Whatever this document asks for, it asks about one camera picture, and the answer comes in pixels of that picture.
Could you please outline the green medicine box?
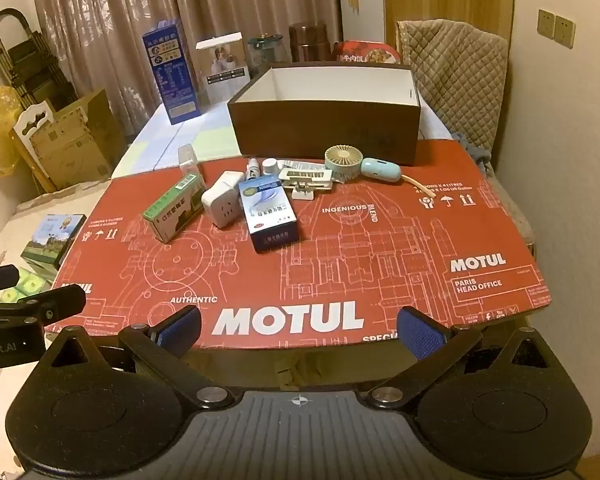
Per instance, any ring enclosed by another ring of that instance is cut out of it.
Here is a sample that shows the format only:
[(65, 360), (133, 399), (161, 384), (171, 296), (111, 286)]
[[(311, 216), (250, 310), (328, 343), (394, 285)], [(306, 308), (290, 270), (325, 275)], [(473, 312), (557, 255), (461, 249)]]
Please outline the green medicine box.
[(186, 174), (143, 213), (156, 239), (169, 244), (203, 209), (206, 186), (199, 174)]

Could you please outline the white power plug adapter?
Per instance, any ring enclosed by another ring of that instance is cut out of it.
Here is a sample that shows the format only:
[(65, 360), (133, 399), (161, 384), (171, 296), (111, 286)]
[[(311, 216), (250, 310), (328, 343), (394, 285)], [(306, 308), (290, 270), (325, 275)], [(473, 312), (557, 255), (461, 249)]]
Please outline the white power plug adapter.
[(201, 196), (204, 212), (218, 229), (224, 229), (242, 214), (239, 183), (245, 181), (240, 171), (224, 171), (215, 184)]

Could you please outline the blue white medicine box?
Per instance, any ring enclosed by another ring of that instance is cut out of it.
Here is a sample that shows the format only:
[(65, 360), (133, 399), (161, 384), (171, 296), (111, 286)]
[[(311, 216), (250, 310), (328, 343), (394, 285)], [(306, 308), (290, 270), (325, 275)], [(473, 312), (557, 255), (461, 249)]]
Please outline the blue white medicine box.
[(256, 252), (300, 240), (298, 221), (278, 177), (266, 174), (238, 184), (242, 210)]

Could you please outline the blue handheld mini fan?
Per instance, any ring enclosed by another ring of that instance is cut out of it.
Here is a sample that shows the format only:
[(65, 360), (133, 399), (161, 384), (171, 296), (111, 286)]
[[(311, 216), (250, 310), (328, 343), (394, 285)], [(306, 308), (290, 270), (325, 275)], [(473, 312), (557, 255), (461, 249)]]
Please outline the blue handheld mini fan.
[(338, 183), (347, 183), (362, 176), (382, 182), (398, 183), (405, 181), (429, 198), (435, 198), (436, 193), (430, 191), (417, 180), (407, 177), (400, 166), (394, 162), (364, 157), (362, 152), (354, 146), (338, 144), (325, 151), (325, 168), (332, 172), (332, 180)]

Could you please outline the white hair claw clip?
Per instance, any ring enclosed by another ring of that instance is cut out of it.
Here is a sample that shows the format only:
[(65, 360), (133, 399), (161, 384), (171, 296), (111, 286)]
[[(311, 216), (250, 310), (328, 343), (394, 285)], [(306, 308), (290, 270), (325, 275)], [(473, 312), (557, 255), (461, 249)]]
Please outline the white hair claw clip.
[(332, 170), (285, 167), (278, 178), (283, 188), (291, 192), (293, 200), (314, 200), (316, 192), (332, 190)]

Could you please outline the green fruit pack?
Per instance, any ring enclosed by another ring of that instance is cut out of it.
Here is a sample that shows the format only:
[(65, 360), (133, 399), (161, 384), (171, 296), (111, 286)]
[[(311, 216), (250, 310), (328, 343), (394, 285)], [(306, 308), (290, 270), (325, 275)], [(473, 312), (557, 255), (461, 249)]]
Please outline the green fruit pack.
[(5, 289), (1, 293), (1, 304), (15, 304), (18, 300), (46, 292), (50, 283), (38, 274), (19, 268), (19, 281), (15, 286)]

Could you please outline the green picture book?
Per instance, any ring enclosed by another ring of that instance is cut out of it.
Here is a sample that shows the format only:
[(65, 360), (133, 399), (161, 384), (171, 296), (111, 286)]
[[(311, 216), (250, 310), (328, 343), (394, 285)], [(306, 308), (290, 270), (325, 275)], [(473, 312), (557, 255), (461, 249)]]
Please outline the green picture book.
[(32, 266), (57, 271), (85, 220), (85, 214), (46, 214), (24, 246), (21, 257)]

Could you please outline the yellow plastic bag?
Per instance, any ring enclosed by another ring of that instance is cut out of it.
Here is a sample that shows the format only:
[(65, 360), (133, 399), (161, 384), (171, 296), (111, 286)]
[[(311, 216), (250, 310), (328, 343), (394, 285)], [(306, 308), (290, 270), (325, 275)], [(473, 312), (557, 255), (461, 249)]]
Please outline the yellow plastic bag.
[(0, 86), (0, 177), (12, 176), (20, 161), (10, 133), (22, 112), (16, 90), (9, 86)]

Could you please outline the red Motul cardboard mat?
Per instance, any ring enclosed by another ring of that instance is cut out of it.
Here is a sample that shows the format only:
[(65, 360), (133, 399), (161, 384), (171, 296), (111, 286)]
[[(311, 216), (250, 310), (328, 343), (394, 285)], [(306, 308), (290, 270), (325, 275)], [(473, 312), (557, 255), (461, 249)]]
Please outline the red Motul cardboard mat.
[(76, 322), (93, 335), (200, 309), (199, 344), (273, 349), (396, 336), (414, 307), (437, 322), (491, 323), (542, 309), (550, 291), (516, 226), (469, 155), (422, 141), (400, 184), (361, 179), (294, 203), (300, 238), (257, 252), (244, 219), (200, 214), (162, 244), (144, 211), (175, 168), (112, 180), (57, 274), (80, 285)]

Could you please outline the clear plastic case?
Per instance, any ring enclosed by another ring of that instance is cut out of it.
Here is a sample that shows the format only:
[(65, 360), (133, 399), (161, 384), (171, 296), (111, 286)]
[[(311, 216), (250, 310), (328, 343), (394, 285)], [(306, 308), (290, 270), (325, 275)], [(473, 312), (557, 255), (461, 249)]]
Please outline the clear plastic case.
[(200, 174), (198, 159), (192, 144), (186, 143), (178, 148), (178, 166), (183, 176)]

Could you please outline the black folding hand cart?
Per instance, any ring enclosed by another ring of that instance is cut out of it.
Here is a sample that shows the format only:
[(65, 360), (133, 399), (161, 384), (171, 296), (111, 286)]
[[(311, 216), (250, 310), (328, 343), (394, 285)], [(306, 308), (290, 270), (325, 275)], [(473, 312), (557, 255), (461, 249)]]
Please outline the black folding hand cart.
[(59, 67), (44, 36), (30, 29), (26, 17), (17, 9), (0, 11), (0, 24), (4, 18), (15, 18), (27, 39), (6, 48), (0, 35), (0, 72), (4, 81), (15, 89), (24, 110), (29, 106), (47, 102), (52, 110), (62, 110), (78, 95)]

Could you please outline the white pill bottle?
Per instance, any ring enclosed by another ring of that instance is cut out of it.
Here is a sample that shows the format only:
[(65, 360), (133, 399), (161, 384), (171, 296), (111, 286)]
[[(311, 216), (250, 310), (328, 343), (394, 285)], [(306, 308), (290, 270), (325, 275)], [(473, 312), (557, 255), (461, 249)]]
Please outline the white pill bottle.
[(262, 174), (267, 176), (277, 176), (280, 171), (278, 160), (270, 157), (262, 160), (261, 164)]

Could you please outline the white cream tube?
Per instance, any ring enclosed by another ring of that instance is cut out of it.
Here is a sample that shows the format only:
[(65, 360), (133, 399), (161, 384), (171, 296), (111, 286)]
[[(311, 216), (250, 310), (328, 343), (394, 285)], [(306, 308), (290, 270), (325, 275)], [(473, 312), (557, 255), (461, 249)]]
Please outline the white cream tube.
[(279, 159), (276, 162), (277, 168), (282, 170), (284, 168), (290, 168), (293, 170), (306, 171), (306, 170), (325, 170), (324, 164), (319, 164), (318, 162), (304, 162), (303, 160), (288, 160), (288, 159)]

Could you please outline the brown cardboard storage box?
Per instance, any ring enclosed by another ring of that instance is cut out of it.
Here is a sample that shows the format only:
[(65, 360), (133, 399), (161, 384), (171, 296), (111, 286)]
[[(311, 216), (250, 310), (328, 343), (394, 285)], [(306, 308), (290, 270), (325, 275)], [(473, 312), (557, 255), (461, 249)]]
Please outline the brown cardboard storage box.
[(420, 99), (396, 64), (274, 64), (227, 103), (240, 152), (322, 159), (347, 144), (367, 157), (414, 164)]

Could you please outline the white humidifier product box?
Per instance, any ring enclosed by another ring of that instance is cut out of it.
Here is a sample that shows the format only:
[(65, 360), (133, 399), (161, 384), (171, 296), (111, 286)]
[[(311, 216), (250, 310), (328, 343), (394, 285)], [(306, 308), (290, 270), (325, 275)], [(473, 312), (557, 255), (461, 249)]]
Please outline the white humidifier product box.
[(210, 104), (230, 100), (250, 83), (240, 32), (199, 41), (196, 55), (199, 82)]

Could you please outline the tall blue milk carton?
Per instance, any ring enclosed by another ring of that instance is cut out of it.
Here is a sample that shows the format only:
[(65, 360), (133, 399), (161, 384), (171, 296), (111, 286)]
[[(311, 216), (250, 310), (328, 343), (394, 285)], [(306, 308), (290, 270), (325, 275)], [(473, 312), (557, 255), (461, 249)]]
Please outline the tall blue milk carton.
[(151, 71), (172, 125), (198, 117), (194, 74), (179, 20), (160, 21), (143, 34)]

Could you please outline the red instant rice bowl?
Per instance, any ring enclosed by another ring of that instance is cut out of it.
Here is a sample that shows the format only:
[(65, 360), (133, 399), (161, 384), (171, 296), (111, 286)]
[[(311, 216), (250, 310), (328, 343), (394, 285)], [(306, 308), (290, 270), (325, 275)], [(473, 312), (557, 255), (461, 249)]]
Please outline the red instant rice bowl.
[(340, 41), (334, 44), (334, 57), (338, 62), (401, 64), (401, 57), (393, 47), (376, 41)]

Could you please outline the glass jar green lid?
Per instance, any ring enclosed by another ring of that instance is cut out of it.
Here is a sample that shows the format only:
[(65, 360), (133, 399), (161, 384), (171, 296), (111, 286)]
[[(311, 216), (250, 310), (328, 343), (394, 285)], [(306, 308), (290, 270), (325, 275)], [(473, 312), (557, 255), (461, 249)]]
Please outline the glass jar green lid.
[(264, 34), (248, 40), (247, 56), (249, 73), (257, 77), (266, 66), (274, 63), (286, 63), (288, 56), (284, 37), (279, 34)]

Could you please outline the brown metal canister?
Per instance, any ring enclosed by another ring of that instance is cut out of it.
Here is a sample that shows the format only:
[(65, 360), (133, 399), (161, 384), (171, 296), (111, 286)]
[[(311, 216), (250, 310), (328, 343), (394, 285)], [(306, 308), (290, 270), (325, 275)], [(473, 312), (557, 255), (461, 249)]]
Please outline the brown metal canister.
[(294, 63), (324, 62), (332, 59), (332, 49), (324, 21), (291, 24), (289, 42)]

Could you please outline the wall power sockets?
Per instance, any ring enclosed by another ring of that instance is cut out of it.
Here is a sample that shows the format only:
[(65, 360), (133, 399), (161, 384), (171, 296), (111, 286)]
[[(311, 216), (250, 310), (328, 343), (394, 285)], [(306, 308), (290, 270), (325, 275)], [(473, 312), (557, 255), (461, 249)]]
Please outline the wall power sockets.
[(539, 10), (536, 31), (539, 35), (554, 40), (565, 48), (572, 49), (574, 36), (576, 36), (576, 23), (569, 18)]

